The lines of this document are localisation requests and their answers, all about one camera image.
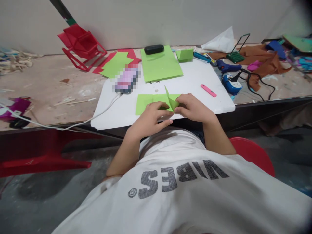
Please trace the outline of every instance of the red chair model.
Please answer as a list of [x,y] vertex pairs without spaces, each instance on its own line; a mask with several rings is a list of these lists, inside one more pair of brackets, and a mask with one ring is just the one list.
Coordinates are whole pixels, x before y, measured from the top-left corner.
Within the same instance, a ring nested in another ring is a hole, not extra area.
[[54,129],[6,134],[1,139],[0,177],[89,168],[91,162],[62,158],[62,149],[73,140],[102,137]]
[[[73,24],[72,26],[65,28],[64,32],[58,35],[58,37],[68,48],[63,48],[63,52],[67,55],[67,57],[71,60],[75,67],[81,70],[88,72],[99,59],[107,54],[107,51],[91,34],[91,32],[84,30],[78,24]],[[103,51],[99,51],[97,46],[100,46]],[[84,62],[79,61],[71,53],[71,51],[79,57],[84,59],[86,58],[87,60]],[[85,65],[88,61],[90,61],[92,58],[99,54],[100,56],[89,67]]]
[[242,137],[232,137],[230,141],[237,154],[246,159],[246,161],[254,163],[269,175],[275,177],[273,164],[267,153],[259,145]]

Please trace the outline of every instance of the red paper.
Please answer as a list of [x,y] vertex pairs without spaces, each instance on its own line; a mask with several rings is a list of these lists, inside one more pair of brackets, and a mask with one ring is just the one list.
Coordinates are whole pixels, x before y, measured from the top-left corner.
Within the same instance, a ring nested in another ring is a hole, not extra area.
[[[119,49],[117,50],[118,52],[128,52],[128,55],[127,55],[127,58],[131,58],[133,59],[132,62],[129,63],[129,65],[132,65],[132,64],[139,64],[139,62],[141,61],[140,58],[137,58],[136,57],[136,54],[134,53],[134,50],[133,49]],[[97,67],[94,69],[94,71],[92,73],[94,74],[99,74],[100,72],[103,71],[102,67],[108,63],[116,54],[117,52],[114,52],[114,53],[111,53],[108,55],[108,57]]]

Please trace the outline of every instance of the wall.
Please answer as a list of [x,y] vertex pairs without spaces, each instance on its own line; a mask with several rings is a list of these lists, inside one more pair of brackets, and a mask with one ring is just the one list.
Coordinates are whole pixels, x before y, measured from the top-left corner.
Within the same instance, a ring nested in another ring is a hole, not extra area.
[[49,0],[1,0],[0,22],[0,47],[63,53],[57,35],[68,25]]
[[291,0],[63,0],[106,49],[201,45],[233,26],[236,39],[261,42]]
[[308,36],[312,33],[312,15],[303,1],[293,1],[282,17],[275,23],[266,39],[279,38],[283,34]]

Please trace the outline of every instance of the white t-shirt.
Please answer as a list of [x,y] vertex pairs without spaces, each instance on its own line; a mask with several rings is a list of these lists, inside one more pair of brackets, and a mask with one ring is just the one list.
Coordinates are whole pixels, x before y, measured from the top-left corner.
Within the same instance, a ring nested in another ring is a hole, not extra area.
[[185,130],[141,143],[123,177],[94,188],[53,233],[299,233],[312,199],[239,155],[207,151]]

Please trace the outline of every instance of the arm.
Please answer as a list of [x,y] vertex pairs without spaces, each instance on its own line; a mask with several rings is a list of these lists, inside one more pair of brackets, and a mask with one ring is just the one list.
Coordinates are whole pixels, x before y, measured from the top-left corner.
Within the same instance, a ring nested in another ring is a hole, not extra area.
[[206,149],[222,155],[236,154],[236,151],[223,131],[217,116],[191,93],[181,94],[177,99],[185,105],[175,108],[176,113],[193,121],[202,122]]
[[107,177],[123,176],[133,168],[139,159],[140,140],[159,132],[173,123],[172,120],[157,123],[160,117],[173,115],[171,111],[158,110],[160,107],[169,108],[165,102],[148,104],[142,115],[127,130],[121,146],[107,169]]

